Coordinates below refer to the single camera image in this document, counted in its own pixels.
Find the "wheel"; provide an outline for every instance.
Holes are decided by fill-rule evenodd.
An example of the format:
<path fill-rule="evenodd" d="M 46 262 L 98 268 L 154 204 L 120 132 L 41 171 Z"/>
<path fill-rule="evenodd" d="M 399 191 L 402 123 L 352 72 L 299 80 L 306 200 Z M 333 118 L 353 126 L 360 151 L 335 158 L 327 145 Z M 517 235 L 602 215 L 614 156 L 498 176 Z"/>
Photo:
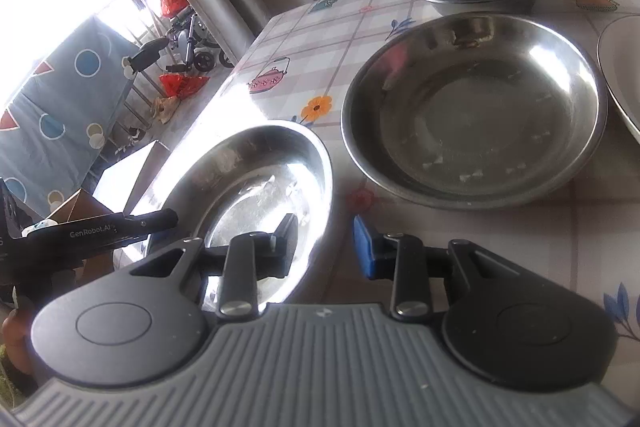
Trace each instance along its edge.
<path fill-rule="evenodd" d="M 193 57 L 193 65 L 201 73 L 208 73 L 216 65 L 216 57 L 209 52 L 198 52 Z"/>
<path fill-rule="evenodd" d="M 220 64 L 222 64 L 225 68 L 233 68 L 234 65 L 231 63 L 231 61 L 229 61 L 228 58 L 226 58 L 224 51 L 220 50 L 218 58 L 220 59 Z"/>

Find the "metal bolt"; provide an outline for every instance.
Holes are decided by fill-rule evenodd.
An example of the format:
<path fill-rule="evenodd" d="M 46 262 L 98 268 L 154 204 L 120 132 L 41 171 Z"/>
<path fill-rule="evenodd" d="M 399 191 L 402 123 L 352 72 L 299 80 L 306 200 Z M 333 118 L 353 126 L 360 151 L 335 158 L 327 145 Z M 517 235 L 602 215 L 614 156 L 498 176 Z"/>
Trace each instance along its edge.
<path fill-rule="evenodd" d="M 396 306 L 396 312 L 402 317 L 421 317 L 429 312 L 429 307 L 420 301 L 405 301 Z"/>
<path fill-rule="evenodd" d="M 251 313 L 252 306 L 246 301 L 229 301 L 220 306 L 220 312 L 229 317 L 241 317 Z"/>

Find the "gray ribbed surface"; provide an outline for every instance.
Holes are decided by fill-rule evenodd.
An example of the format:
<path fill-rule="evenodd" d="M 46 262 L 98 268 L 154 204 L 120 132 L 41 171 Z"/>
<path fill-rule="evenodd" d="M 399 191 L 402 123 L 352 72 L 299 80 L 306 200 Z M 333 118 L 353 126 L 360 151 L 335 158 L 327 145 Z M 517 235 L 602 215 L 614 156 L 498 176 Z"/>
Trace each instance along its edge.
<path fill-rule="evenodd" d="M 107 393 L 52 380 L 17 416 L 38 427 L 622 427 L 632 414 L 596 385 L 549 395 L 491 386 L 428 328 L 376 305 L 272 305 L 222 328 L 160 383 Z"/>

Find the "plaid tablecloth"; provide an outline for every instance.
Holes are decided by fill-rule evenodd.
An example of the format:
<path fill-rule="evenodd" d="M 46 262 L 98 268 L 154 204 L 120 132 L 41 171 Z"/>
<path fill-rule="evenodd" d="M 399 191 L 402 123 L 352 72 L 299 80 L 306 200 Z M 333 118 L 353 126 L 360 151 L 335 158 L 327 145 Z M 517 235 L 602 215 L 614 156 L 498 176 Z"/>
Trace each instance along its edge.
<path fill-rule="evenodd" d="M 588 9 L 594 5 L 598 10 Z M 599 33 L 629 13 L 640 13 L 640 0 L 537 0 L 532 16 L 595 60 Z M 435 247 L 465 237 L 605 305 L 621 336 L 604 384 L 640 407 L 640 145 L 613 107 L 580 174 L 520 208 L 454 212 L 408 203 L 369 182 L 348 155 L 340 109 L 355 73 L 389 39 L 437 17 L 421 0 L 321 0 L 274 17 L 165 167 L 181 169 L 181 155 L 194 148 L 201 154 L 265 118 L 310 126 L 332 158 L 335 204 L 321 252 L 294 299 L 388 303 L 390 284 L 367 282 L 358 269 L 354 212 L 366 213 L 379 230 L 412 233 Z"/>

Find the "blue polka dot fabric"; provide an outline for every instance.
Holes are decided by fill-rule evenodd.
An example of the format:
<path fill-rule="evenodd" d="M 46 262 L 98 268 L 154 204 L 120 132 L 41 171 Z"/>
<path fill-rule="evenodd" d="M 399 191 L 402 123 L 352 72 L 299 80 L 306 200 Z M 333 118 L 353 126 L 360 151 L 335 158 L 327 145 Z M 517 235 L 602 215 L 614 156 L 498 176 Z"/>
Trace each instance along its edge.
<path fill-rule="evenodd" d="M 80 187 L 132 82 L 122 57 L 137 47 L 96 17 L 34 68 L 0 116 L 0 177 L 48 216 Z"/>

